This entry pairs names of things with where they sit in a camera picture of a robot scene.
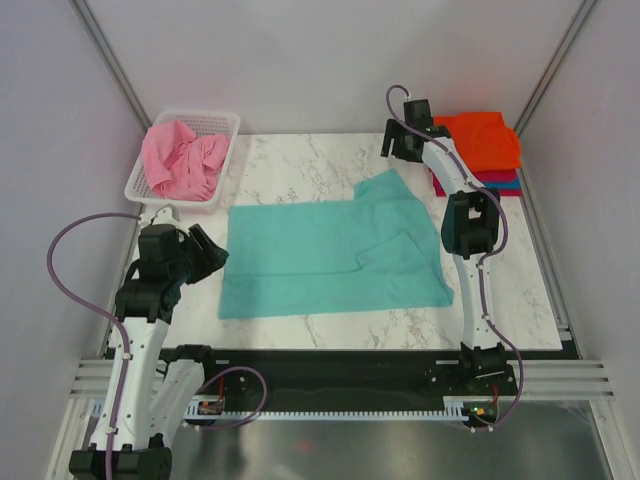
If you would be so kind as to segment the teal t shirt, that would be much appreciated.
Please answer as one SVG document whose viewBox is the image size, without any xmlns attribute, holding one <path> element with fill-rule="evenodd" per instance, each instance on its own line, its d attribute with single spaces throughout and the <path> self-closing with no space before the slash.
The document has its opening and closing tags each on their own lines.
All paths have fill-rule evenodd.
<svg viewBox="0 0 640 480">
<path fill-rule="evenodd" d="M 390 169 L 345 201 L 236 206 L 222 319 L 445 308 L 440 237 Z"/>
</svg>

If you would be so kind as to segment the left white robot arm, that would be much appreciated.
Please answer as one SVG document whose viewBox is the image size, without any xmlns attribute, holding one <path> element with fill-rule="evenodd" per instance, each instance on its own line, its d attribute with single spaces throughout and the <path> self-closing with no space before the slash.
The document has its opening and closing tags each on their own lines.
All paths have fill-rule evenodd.
<svg viewBox="0 0 640 480">
<path fill-rule="evenodd" d="M 219 369 L 203 359 L 171 360 L 160 389 L 153 388 L 162 345 L 184 285 L 220 270 L 228 253 L 202 227 L 151 224 L 138 237 L 139 257 L 116 293 L 115 318 L 124 332 L 116 347 L 102 416 L 69 471 L 76 479 L 167 479 L 171 441 L 191 397 L 219 382 Z"/>
</svg>

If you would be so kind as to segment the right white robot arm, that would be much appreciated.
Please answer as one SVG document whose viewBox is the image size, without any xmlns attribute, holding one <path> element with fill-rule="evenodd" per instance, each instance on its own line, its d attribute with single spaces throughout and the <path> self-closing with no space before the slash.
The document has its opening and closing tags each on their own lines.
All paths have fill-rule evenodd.
<svg viewBox="0 0 640 480">
<path fill-rule="evenodd" d="M 381 155 L 426 165 L 447 197 L 440 234 L 458 273 L 464 321 L 459 366 L 450 370 L 469 393 L 515 394 L 518 384 L 506 351 L 512 343 L 494 323 L 490 286 L 490 258 L 508 239 L 499 193 L 472 174 L 451 133 L 434 122 L 428 100 L 406 95 L 403 115 L 389 113 Z"/>
</svg>

